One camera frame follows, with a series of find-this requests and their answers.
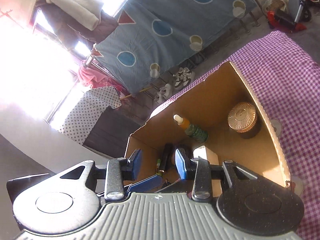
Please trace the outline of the white sneaker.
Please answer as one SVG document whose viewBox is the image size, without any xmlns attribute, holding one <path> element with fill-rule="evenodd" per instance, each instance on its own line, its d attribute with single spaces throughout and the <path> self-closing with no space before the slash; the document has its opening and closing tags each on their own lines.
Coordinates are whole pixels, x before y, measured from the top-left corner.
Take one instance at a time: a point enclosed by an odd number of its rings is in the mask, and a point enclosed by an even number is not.
<svg viewBox="0 0 320 240">
<path fill-rule="evenodd" d="M 194 81 L 195 73 L 188 67 L 180 67 L 173 77 L 175 79 L 174 89 L 181 90 L 182 88 L 189 86 Z"/>
<path fill-rule="evenodd" d="M 160 88 L 160 90 L 155 95 L 155 103 L 157 105 L 160 105 L 163 102 L 167 101 L 170 97 L 172 97 L 172 92 L 172 85 L 167 83 L 164 87 Z"/>
</svg>

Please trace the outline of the wheelchair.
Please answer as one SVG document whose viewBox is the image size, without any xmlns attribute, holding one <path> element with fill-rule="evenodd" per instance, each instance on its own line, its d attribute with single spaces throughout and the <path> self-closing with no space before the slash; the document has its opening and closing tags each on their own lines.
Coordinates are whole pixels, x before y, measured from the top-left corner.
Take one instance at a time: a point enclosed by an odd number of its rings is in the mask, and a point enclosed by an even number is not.
<svg viewBox="0 0 320 240">
<path fill-rule="evenodd" d="M 304 23 L 312 20 L 310 7 L 319 7 L 319 0 L 267 0 L 263 12 L 270 29 L 296 33 L 305 30 Z"/>
</svg>

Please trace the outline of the polka dot white cloth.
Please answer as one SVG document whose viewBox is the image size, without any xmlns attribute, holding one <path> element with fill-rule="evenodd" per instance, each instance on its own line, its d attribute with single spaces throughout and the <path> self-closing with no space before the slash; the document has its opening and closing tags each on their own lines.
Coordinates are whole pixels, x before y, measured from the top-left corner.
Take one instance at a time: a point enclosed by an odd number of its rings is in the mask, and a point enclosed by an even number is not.
<svg viewBox="0 0 320 240">
<path fill-rule="evenodd" d="M 57 131 L 83 145 L 90 132 L 107 108 L 122 106 L 118 91 L 113 86 L 90 89 L 67 115 Z"/>
</svg>

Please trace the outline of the blue patterned bedsheet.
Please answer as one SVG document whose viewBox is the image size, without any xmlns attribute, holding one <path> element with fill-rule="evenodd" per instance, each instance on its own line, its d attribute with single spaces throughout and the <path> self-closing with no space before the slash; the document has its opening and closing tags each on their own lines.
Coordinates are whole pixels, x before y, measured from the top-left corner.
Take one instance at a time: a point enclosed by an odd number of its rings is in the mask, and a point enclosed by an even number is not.
<svg viewBox="0 0 320 240">
<path fill-rule="evenodd" d="M 127 0 L 97 61 L 135 94 L 217 40 L 255 8 L 252 0 Z"/>
</svg>

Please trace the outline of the pink hanging garment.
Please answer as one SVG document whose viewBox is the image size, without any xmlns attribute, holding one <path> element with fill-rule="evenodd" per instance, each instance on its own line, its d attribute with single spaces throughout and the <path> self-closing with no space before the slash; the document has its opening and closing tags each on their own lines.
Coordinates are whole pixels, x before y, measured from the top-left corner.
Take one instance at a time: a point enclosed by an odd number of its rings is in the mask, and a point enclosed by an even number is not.
<svg viewBox="0 0 320 240">
<path fill-rule="evenodd" d="M 127 94 L 127 90 L 118 81 L 109 75 L 85 66 L 85 61 L 81 61 L 77 76 L 83 86 L 91 89 L 112 86 L 119 92 Z"/>
</svg>

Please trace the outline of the brown cardboard box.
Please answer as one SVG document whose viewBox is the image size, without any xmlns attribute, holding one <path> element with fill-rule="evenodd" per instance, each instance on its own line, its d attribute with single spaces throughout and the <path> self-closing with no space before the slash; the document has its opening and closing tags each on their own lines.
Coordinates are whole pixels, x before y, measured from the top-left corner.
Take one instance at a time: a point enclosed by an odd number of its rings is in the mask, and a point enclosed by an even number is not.
<svg viewBox="0 0 320 240">
<path fill-rule="evenodd" d="M 260 131 L 251 139 L 242 138 L 228 126 L 228 113 L 240 102 L 250 102 L 257 109 Z M 175 114 L 208 132 L 204 146 L 219 161 L 237 162 L 281 186 L 291 179 L 280 142 L 258 97 L 236 65 L 225 62 L 195 87 L 155 109 L 145 125 L 130 135 L 125 155 L 143 151 L 138 181 L 156 173 L 165 144 L 186 144 L 191 149 L 201 146 L 178 126 Z"/>
</svg>

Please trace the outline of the green dropper bottle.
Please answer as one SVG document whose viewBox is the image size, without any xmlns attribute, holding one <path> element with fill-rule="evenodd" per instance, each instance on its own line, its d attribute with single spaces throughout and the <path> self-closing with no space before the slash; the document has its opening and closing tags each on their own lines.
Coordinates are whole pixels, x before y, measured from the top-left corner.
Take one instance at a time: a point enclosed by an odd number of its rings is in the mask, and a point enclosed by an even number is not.
<svg viewBox="0 0 320 240">
<path fill-rule="evenodd" d="M 178 126 L 184 130 L 185 134 L 197 142 L 206 142 L 209 135 L 208 132 L 199 128 L 199 126 L 192 124 L 187 118 L 183 118 L 178 114 L 173 116 Z"/>
</svg>

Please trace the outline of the dark brown hanging garment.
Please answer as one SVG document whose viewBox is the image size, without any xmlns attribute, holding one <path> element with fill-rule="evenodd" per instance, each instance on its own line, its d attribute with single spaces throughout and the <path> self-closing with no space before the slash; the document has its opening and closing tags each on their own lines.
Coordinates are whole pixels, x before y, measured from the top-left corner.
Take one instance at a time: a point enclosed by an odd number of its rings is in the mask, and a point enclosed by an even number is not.
<svg viewBox="0 0 320 240">
<path fill-rule="evenodd" d="M 117 20 L 105 12 L 101 13 L 101 22 L 97 27 L 94 30 L 89 30 L 57 5 L 48 4 L 45 0 L 38 0 L 35 7 L 42 11 L 54 34 L 67 50 L 75 49 L 79 42 L 91 50 L 94 44 L 102 42 L 118 26 Z"/>
</svg>

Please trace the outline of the purple checkered tablecloth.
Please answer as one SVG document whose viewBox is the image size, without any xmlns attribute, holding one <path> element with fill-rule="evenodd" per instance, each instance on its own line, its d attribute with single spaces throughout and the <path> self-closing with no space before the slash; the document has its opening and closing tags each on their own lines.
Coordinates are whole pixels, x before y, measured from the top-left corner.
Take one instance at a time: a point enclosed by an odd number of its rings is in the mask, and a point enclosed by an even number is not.
<svg viewBox="0 0 320 240">
<path fill-rule="evenodd" d="M 267 114 L 283 152 L 280 169 L 302 194 L 298 234 L 319 239 L 319 65 L 279 31 L 249 42 L 228 61 Z"/>
</svg>

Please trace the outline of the black electrical tape roll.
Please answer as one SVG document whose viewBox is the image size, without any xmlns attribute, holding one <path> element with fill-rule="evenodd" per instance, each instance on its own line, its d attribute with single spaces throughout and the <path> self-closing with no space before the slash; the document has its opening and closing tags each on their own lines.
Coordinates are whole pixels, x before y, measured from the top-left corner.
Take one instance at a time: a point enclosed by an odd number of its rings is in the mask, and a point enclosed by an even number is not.
<svg viewBox="0 0 320 240">
<path fill-rule="evenodd" d="M 192 151 L 186 144 L 171 144 L 167 143 L 164 146 L 164 150 L 161 156 L 161 162 L 159 166 L 160 172 L 167 172 L 167 170 L 175 167 L 175 152 L 179 150 L 184 153 L 187 157 L 192 156 Z"/>
</svg>

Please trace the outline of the gold lid dark jar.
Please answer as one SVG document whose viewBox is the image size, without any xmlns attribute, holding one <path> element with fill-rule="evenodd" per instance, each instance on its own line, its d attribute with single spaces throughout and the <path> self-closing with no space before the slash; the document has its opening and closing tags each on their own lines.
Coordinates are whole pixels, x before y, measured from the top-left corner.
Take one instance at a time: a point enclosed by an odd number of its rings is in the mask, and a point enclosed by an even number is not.
<svg viewBox="0 0 320 240">
<path fill-rule="evenodd" d="M 250 102 L 237 103 L 228 113 L 228 126 L 244 139 L 255 137 L 261 128 L 258 111 Z"/>
</svg>

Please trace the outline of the dark wooden cabinet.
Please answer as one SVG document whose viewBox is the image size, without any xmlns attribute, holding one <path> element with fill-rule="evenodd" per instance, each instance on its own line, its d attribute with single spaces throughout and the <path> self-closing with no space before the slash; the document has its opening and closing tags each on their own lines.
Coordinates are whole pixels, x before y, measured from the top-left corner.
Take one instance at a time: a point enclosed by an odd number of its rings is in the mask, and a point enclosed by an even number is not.
<svg viewBox="0 0 320 240">
<path fill-rule="evenodd" d="M 108 107 L 97 120 L 83 145 L 112 158 L 123 157 L 129 136 L 138 128 L 138 120 L 124 107 Z"/>
</svg>

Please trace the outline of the white power adapter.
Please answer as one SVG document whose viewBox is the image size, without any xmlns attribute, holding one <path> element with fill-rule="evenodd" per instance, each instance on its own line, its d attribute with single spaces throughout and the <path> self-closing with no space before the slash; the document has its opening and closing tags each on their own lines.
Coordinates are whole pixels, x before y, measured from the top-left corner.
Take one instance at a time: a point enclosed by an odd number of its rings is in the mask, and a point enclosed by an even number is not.
<svg viewBox="0 0 320 240">
<path fill-rule="evenodd" d="M 193 150 L 193 157 L 206 159 L 212 165 L 219 165 L 219 158 L 217 154 L 206 146 L 200 146 Z"/>
</svg>

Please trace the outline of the white folded towel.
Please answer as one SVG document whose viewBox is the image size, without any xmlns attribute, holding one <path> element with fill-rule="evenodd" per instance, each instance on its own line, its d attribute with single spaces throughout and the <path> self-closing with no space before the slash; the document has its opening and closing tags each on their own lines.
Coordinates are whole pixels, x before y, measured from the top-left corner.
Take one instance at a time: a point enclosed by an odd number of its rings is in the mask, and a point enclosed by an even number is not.
<svg viewBox="0 0 320 240">
<path fill-rule="evenodd" d="M 46 0 L 57 5 L 60 9 L 74 18 L 85 28 L 93 31 L 101 22 L 101 0 Z"/>
</svg>

